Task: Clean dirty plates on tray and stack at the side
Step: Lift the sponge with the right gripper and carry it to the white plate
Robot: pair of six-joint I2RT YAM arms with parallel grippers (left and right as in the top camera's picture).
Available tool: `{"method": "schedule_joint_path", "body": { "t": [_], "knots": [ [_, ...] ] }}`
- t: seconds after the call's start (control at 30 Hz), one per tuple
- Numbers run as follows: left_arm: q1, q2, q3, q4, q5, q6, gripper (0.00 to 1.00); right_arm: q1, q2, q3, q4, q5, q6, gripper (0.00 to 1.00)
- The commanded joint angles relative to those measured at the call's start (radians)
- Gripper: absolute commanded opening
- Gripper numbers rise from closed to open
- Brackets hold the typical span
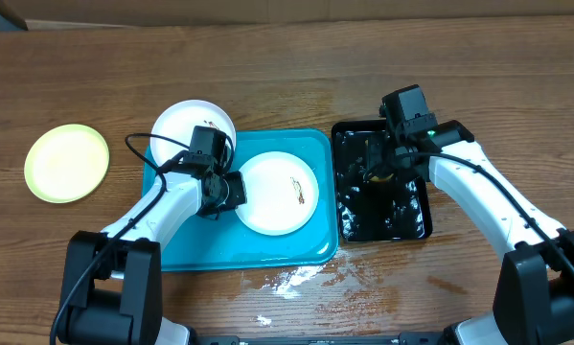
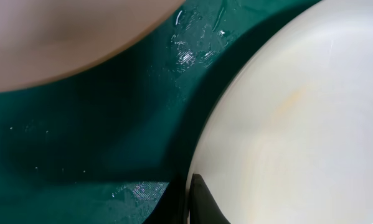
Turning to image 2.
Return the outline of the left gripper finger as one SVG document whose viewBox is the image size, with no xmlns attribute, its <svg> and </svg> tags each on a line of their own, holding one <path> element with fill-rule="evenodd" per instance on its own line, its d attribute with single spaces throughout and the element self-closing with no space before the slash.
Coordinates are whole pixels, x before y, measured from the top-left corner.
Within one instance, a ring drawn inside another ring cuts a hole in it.
<svg viewBox="0 0 373 224">
<path fill-rule="evenodd" d="M 199 174 L 194 174 L 191 179 L 189 213 L 190 224 L 230 224 Z"/>
</svg>

